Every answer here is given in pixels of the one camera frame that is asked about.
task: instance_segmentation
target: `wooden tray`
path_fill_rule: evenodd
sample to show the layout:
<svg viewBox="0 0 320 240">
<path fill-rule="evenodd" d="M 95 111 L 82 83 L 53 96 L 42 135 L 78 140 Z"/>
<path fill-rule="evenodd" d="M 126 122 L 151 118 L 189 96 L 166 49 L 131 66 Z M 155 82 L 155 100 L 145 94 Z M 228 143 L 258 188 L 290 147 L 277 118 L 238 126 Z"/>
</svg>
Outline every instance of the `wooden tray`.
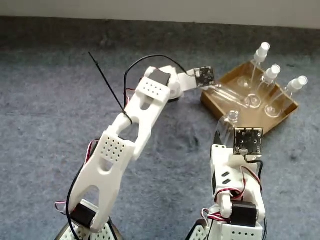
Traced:
<svg viewBox="0 0 320 240">
<path fill-rule="evenodd" d="M 224 75 L 219 83 L 230 88 L 237 94 L 245 97 L 249 94 L 250 90 L 246 87 L 238 85 L 239 79 L 250 80 L 254 65 L 251 62 L 243 63 L 236 67 L 232 71 Z M 255 77 L 262 75 L 265 71 L 259 67 L 254 72 Z M 289 107 L 277 118 L 268 117 L 265 113 L 265 106 L 271 99 L 271 96 L 281 87 L 276 84 L 273 91 L 269 94 L 266 101 L 261 104 L 259 108 L 245 108 L 234 102 L 225 101 L 219 98 L 216 94 L 213 94 L 212 90 L 203 91 L 201 95 L 201 102 L 213 113 L 214 117 L 218 120 L 224 116 L 230 110 L 238 110 L 240 113 L 240 128 L 263 128 L 263 133 L 266 134 L 271 129 L 282 123 L 291 113 L 297 108 L 298 104 L 289 96 L 285 94 L 285 97 L 289 99 L 291 104 Z"/>
</svg>

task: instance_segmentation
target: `gray carpet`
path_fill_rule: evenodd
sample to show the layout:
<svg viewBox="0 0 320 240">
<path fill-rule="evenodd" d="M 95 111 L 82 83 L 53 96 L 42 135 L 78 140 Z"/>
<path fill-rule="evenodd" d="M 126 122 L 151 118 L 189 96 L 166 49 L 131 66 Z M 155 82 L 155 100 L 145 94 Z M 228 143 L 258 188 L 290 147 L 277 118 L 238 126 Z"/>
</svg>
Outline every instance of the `gray carpet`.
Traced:
<svg viewBox="0 0 320 240">
<path fill-rule="evenodd" d="M 120 109 L 88 51 L 122 99 L 123 74 L 161 53 L 219 78 L 271 44 L 266 66 L 279 82 L 306 75 L 298 111 L 263 139 L 270 240 L 319 239 L 320 31 L 168 22 L 0 18 L 0 239 L 52 240 L 66 224 L 65 199 L 88 142 Z M 152 65 L 134 68 L 128 87 Z M 123 177 L 112 218 L 127 240 L 184 239 L 213 203 L 210 145 L 217 121 L 192 90 L 164 109 L 140 159 Z M 133 138 L 135 131 L 126 135 Z"/>
</svg>

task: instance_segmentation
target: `white robotic arm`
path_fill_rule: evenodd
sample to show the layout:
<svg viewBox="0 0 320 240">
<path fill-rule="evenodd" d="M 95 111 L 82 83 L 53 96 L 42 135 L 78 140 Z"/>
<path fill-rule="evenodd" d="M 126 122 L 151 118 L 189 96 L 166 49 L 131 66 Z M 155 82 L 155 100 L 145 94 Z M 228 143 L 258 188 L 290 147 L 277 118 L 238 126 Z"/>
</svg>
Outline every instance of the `white robotic arm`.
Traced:
<svg viewBox="0 0 320 240">
<path fill-rule="evenodd" d="M 134 95 L 127 103 L 125 113 L 120 113 L 113 124 L 103 132 L 69 194 L 68 212 L 75 223 L 73 228 L 77 229 L 77 234 L 82 234 L 81 239 L 88 239 L 91 236 L 91 240 L 100 240 L 99 236 L 105 236 L 102 235 L 103 232 L 108 234 L 110 240 L 119 239 L 116 237 L 115 228 L 112 227 L 110 214 L 129 162 L 136 161 L 140 157 L 151 137 L 154 124 L 169 100 L 180 98 L 185 91 L 214 83 L 210 67 L 191 69 L 187 73 L 180 74 L 177 74 L 172 66 L 147 69 Z M 120 137 L 121 132 L 132 123 L 139 125 L 135 142 Z M 234 155 L 233 151 L 234 149 L 225 145 L 212 145 L 210 166 L 212 193 L 216 205 L 208 210 L 208 214 L 214 215 L 219 212 L 220 220 L 209 219 L 206 226 L 195 226 L 187 239 L 262 239 L 263 228 L 259 222 L 265 217 L 265 207 L 259 179 L 257 180 L 253 173 L 257 170 L 257 164 L 248 163 L 243 155 Z M 83 199 L 91 186 L 99 190 L 98 206 Z M 241 200 L 235 201 L 234 194 L 240 196 Z M 230 219 L 238 221 L 238 211 L 241 213 L 241 210 L 245 211 L 245 214 L 250 213 L 251 225 L 228 222 Z M 73 236 L 71 238 L 68 236 L 70 235 L 66 229 L 57 239 L 74 239 Z"/>
<path fill-rule="evenodd" d="M 99 189 L 98 207 L 89 225 L 84 226 L 98 233 L 108 222 L 119 193 L 123 174 L 130 160 L 137 160 L 145 148 L 152 128 L 169 99 L 181 97 L 184 91 L 213 83 L 210 67 L 192 69 L 177 74 L 172 66 L 160 69 L 150 67 L 139 82 L 125 112 L 117 116 L 103 132 L 95 151 L 83 166 L 73 186 L 68 210 L 72 213 L 91 186 Z M 135 142 L 122 139 L 120 133 L 133 123 L 139 124 Z"/>
<path fill-rule="evenodd" d="M 202 210 L 205 221 L 197 221 L 187 240 L 261 240 L 266 232 L 262 187 L 257 170 L 262 128 L 236 128 L 234 147 L 215 142 L 210 168 L 215 205 Z M 248 155 L 248 149 L 257 150 Z"/>
</svg>

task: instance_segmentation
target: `test tube cap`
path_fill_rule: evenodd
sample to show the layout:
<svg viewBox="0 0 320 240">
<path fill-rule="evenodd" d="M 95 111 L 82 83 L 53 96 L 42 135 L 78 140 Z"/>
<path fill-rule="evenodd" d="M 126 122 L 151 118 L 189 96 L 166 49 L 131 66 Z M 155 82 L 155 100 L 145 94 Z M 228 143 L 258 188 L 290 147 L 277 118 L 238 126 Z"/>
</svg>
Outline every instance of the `test tube cap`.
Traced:
<svg viewBox="0 0 320 240">
<path fill-rule="evenodd" d="M 270 44 L 267 42 L 263 42 L 259 49 L 255 52 L 254 60 L 259 64 L 266 60 L 268 55 L 268 51 L 270 49 Z"/>
<path fill-rule="evenodd" d="M 308 83 L 308 78 L 306 76 L 300 76 L 296 79 L 291 80 L 288 83 L 287 88 L 290 92 L 295 93 L 300 89 L 302 89 L 303 86 L 307 85 L 307 83 Z"/>
<path fill-rule="evenodd" d="M 263 81 L 271 84 L 278 77 L 280 71 L 281 68 L 279 65 L 272 65 L 272 67 L 268 68 L 263 74 Z"/>
</svg>

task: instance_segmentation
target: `white plastic bracket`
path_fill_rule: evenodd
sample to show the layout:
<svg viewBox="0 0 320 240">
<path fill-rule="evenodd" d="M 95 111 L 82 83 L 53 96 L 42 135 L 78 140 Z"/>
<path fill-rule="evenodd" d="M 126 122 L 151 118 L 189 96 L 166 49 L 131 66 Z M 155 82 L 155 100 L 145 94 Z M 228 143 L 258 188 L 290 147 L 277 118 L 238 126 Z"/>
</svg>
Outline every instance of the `white plastic bracket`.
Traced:
<svg viewBox="0 0 320 240">
<path fill-rule="evenodd" d="M 91 222 L 91 232 L 98 233 L 108 221 L 120 190 L 122 176 L 130 160 L 139 158 L 169 96 L 170 89 L 167 86 L 144 77 L 125 108 L 132 122 L 139 123 L 136 141 L 119 137 L 131 125 L 128 117 L 121 113 L 103 132 L 94 153 L 83 166 L 70 196 L 69 211 L 77 206 L 91 186 L 96 186 L 99 189 L 98 209 Z M 142 110 L 144 104 L 148 104 L 149 108 Z"/>
<path fill-rule="evenodd" d="M 243 156 L 233 155 L 232 148 L 226 148 L 224 145 L 212 145 L 211 148 L 211 176 L 215 177 L 216 188 L 218 192 L 224 188 L 243 189 L 243 175 L 241 166 L 245 166 L 252 171 L 256 171 L 256 163 L 247 163 Z M 246 187 L 243 198 L 245 201 L 256 205 L 258 210 L 257 222 L 265 218 L 266 210 L 261 195 L 260 185 L 258 182 L 244 170 L 244 178 Z M 232 214 L 232 203 L 229 191 L 221 192 L 217 196 L 217 203 L 220 206 L 221 215 L 224 218 L 229 218 Z"/>
</svg>

